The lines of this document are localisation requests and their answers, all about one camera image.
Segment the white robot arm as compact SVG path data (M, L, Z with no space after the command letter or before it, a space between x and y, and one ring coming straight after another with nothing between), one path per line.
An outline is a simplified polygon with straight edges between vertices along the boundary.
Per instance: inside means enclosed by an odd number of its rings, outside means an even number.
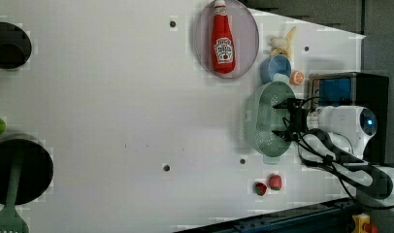
M361 106L306 109L304 99L288 98L273 106L282 111L284 128L274 134L298 147L301 162L335 176L376 202L375 210L394 209L394 168L364 159L366 146L378 133L372 111Z

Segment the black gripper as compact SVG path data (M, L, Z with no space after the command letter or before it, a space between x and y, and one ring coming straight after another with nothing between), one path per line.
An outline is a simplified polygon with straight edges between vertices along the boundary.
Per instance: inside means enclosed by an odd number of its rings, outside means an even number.
M303 133L308 131L307 116L308 109L305 109L304 99L288 98L274 106L274 109L288 110L289 130L273 130L273 133L285 142L299 141Z

